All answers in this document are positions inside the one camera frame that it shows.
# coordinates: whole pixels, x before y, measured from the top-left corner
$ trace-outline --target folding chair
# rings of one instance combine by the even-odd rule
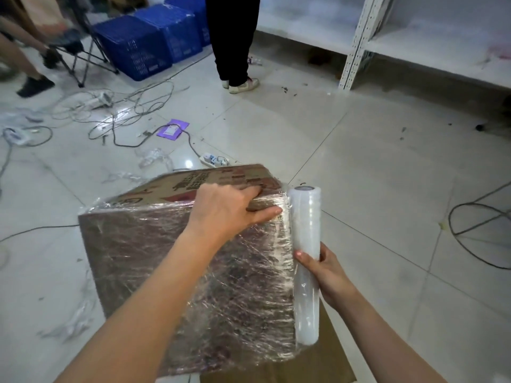
[[[76,82],[78,83],[78,87],[82,88],[85,86],[85,80],[87,78],[87,72],[89,70],[89,65],[94,64],[98,67],[101,67],[107,71],[113,72],[114,74],[118,74],[119,70],[117,70],[116,66],[106,57],[106,54],[103,50],[103,47],[101,46],[100,41],[98,40],[98,37],[96,33],[94,32],[93,26],[87,19],[87,16],[85,12],[80,8],[80,5],[78,4],[77,0],[66,0],[67,6],[69,7],[70,11],[73,13],[75,20],[77,21],[78,25],[80,26],[81,30],[87,34],[90,35],[90,45],[88,51],[85,50],[83,47],[83,44],[81,42],[82,33],[76,29],[71,28],[67,31],[65,31],[60,37],[53,39],[48,45],[51,48],[55,48],[61,52],[65,52],[69,55],[72,55],[74,57],[73,65],[70,67],[67,62],[64,60],[64,58],[59,54],[60,61],[66,68],[69,75],[71,75]],[[96,56],[92,53],[93,46],[96,46],[101,54],[101,57]],[[76,74],[76,63],[78,59],[85,61],[85,70],[83,72],[83,77],[81,81],[79,80],[77,74]],[[100,60],[103,63],[108,63],[109,66],[105,66],[103,64],[96,63],[94,59]]]

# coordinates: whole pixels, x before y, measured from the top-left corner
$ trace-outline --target purple paper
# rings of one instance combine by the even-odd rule
[[[182,130],[186,129],[188,125],[188,122],[180,121],[178,119],[171,119],[170,122],[167,123],[167,126],[161,128],[156,135],[175,141],[176,138],[179,137],[179,135],[182,133]]]

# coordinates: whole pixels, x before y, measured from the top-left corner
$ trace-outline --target person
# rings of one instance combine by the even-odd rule
[[[195,284],[215,253],[247,227],[282,212],[277,206],[247,211],[260,190],[202,184],[188,224],[168,255],[55,383],[154,382]],[[323,243],[320,252],[319,261],[304,252],[296,252],[295,257],[316,276],[324,300],[346,322],[377,382],[446,383],[381,318]]]
[[[247,57],[257,27],[260,1],[206,0],[209,38],[218,75],[223,88],[231,94],[259,86],[259,80],[247,74]]]
[[[1,3],[2,1],[0,0],[0,14],[3,13]],[[0,16],[0,31],[0,57],[11,67],[19,69],[27,75],[27,80],[23,87],[17,91],[17,94],[22,98],[28,98],[54,87],[55,83],[37,71],[23,51],[7,35],[39,51],[46,68],[55,68],[57,66],[60,61],[57,51],[53,48],[48,48],[5,16]]]

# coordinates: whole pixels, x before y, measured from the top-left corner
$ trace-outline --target stretch film roll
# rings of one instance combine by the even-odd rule
[[[321,189],[311,186],[291,188],[293,249],[319,259]],[[319,287],[316,278],[301,264],[294,277],[294,311],[296,341],[303,345],[316,343],[319,337]]]

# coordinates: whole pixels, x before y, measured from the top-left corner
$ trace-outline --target black pants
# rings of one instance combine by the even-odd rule
[[[209,37],[220,79],[247,81],[247,57],[256,31],[260,0],[206,0]]]

